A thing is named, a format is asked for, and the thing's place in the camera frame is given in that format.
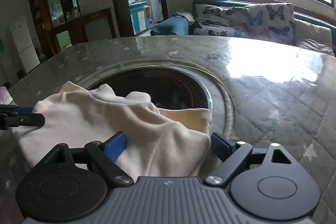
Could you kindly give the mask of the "cream long-sleeve sweater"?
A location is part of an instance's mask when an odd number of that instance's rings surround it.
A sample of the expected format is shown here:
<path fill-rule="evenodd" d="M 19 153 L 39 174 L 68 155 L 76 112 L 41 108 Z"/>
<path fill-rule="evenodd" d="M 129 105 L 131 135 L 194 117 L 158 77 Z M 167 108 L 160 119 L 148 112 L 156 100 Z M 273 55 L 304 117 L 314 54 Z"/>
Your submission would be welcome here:
<path fill-rule="evenodd" d="M 13 129 L 30 166 L 56 144 L 79 148 L 122 131 L 127 144 L 116 164 L 131 178 L 196 176 L 210 146 L 209 110 L 160 109 L 149 94 L 131 92 L 119 97 L 106 84 L 86 90 L 67 82 L 39 101 L 34 111 L 45 116 L 43 127 Z"/>

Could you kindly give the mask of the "pink tissue pack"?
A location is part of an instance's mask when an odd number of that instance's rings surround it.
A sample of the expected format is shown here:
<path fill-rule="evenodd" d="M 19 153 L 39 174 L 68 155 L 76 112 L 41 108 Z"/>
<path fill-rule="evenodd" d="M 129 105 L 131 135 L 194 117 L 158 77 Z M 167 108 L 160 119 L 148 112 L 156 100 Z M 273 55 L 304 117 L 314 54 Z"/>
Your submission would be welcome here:
<path fill-rule="evenodd" d="M 7 90 L 6 87 L 0 87 L 0 104 L 1 105 L 10 105 L 13 102 L 13 99 Z"/>

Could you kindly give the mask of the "white refrigerator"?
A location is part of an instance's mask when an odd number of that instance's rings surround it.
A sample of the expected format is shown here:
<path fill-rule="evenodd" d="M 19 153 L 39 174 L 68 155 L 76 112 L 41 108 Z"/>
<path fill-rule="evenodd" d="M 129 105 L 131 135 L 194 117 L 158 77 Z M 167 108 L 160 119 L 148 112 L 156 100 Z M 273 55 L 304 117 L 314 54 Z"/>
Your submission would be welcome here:
<path fill-rule="evenodd" d="M 29 33 L 26 18 L 22 16 L 13 21 L 10 32 L 18 50 L 23 70 L 25 74 L 28 74 L 40 64 L 40 61 Z"/>

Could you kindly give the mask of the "round black induction cooktop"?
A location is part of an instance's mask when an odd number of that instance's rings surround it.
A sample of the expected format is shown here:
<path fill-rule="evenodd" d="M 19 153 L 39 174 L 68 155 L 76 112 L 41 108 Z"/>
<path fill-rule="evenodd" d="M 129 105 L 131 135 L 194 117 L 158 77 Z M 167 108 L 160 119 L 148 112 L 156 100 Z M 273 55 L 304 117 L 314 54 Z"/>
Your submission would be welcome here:
<path fill-rule="evenodd" d="M 155 106 L 168 110 L 213 109 L 206 87 L 189 73 L 173 68 L 141 67 L 108 76 L 89 87 L 110 86 L 119 97 L 131 92 L 150 95 Z"/>

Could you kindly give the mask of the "dark wooden display shelf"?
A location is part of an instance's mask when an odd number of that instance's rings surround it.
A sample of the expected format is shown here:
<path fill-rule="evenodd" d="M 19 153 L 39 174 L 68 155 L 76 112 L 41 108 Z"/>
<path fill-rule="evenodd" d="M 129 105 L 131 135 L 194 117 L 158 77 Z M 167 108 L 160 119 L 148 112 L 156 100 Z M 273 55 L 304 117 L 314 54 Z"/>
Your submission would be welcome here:
<path fill-rule="evenodd" d="M 29 0 L 29 4 L 42 53 L 52 57 L 62 46 L 51 32 L 81 16 L 78 0 Z"/>

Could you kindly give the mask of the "dark wooden side table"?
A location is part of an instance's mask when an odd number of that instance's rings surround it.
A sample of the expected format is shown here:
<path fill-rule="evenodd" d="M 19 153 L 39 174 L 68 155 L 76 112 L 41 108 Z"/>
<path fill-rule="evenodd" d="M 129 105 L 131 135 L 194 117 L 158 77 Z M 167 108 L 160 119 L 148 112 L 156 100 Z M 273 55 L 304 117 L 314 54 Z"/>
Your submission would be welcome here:
<path fill-rule="evenodd" d="M 89 41 L 117 37 L 110 8 L 73 19 L 70 22 L 54 27 L 47 32 L 53 55 L 62 51 L 56 35 L 63 32 L 68 32 L 73 46 Z"/>

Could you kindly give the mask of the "long butterfly print pillow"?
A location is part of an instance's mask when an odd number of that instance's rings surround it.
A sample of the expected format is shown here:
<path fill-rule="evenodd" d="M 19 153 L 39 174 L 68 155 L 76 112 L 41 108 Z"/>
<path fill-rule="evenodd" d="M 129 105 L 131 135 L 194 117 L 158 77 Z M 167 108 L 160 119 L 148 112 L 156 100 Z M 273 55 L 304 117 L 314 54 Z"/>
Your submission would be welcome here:
<path fill-rule="evenodd" d="M 194 35 L 252 38 L 248 31 L 248 9 L 206 4 L 194 5 Z"/>

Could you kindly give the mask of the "square butterfly print cushion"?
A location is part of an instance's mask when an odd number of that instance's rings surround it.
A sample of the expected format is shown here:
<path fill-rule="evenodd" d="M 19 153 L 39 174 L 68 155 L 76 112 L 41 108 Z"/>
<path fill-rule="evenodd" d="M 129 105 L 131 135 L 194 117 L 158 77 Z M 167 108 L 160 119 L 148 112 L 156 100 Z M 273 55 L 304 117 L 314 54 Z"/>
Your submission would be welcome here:
<path fill-rule="evenodd" d="M 264 3 L 245 6 L 248 9 L 248 31 L 252 38 L 294 44 L 292 3 Z"/>

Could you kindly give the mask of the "blue folded blanket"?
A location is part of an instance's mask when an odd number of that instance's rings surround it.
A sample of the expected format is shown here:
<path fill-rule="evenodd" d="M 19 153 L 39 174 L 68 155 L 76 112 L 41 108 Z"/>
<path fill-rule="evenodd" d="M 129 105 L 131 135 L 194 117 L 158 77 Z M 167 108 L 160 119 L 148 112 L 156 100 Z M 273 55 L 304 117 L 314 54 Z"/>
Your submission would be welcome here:
<path fill-rule="evenodd" d="M 190 25 L 183 16 L 172 16 L 156 24 L 150 31 L 151 36 L 189 35 Z"/>

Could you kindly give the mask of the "beige plain cushion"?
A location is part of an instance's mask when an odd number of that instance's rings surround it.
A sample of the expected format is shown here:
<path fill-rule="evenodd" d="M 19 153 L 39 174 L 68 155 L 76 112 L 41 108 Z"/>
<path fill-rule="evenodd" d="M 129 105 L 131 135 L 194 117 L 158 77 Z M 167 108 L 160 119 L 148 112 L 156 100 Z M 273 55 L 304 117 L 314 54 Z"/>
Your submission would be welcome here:
<path fill-rule="evenodd" d="M 331 30 L 303 20 L 294 20 L 294 45 L 306 50 L 335 56 Z"/>

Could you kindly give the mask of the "blue white small cabinet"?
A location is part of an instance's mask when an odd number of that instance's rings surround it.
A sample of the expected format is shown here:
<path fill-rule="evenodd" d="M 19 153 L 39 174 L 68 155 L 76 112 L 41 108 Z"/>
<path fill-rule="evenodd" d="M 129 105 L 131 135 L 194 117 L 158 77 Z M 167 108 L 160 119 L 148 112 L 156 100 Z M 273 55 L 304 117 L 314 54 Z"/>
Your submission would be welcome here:
<path fill-rule="evenodd" d="M 129 12 L 131 17 L 131 23 L 133 26 L 133 32 L 135 35 L 147 30 L 147 16 L 145 6 L 147 1 L 135 2 L 129 4 Z"/>

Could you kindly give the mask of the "teal bench sofa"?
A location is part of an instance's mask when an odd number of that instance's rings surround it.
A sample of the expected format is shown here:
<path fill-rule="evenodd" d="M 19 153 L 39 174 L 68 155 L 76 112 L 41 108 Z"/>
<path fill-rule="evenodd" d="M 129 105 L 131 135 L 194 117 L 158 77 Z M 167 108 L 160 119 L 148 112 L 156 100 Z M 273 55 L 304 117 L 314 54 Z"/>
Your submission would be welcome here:
<path fill-rule="evenodd" d="M 194 35 L 265 40 L 335 56 L 335 26 L 291 3 L 194 1 Z"/>

